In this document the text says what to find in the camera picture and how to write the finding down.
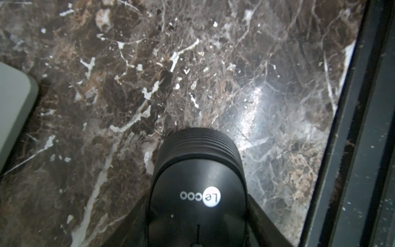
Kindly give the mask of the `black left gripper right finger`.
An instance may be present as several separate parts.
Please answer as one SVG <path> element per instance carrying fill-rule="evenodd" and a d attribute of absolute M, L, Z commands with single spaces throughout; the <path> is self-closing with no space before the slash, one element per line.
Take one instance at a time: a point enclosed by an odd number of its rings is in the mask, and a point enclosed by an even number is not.
<path fill-rule="evenodd" d="M 248 195 L 247 247 L 292 247 L 255 199 Z"/>

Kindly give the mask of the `black wireless mouse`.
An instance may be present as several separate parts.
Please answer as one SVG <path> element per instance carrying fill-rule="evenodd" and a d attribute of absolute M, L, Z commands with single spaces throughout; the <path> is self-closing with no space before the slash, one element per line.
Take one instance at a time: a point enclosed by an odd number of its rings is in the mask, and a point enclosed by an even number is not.
<path fill-rule="evenodd" d="M 242 247 L 247 188 L 235 143 L 209 128 L 162 143 L 147 206 L 150 247 Z"/>

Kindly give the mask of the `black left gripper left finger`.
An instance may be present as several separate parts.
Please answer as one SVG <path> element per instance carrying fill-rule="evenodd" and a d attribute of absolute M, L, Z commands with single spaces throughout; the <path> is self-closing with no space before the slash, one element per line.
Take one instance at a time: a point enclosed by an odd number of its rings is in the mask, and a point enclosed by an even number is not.
<path fill-rule="evenodd" d="M 142 196 L 132 211 L 124 218 L 115 232 L 102 244 L 102 247 L 147 247 L 148 195 Z"/>

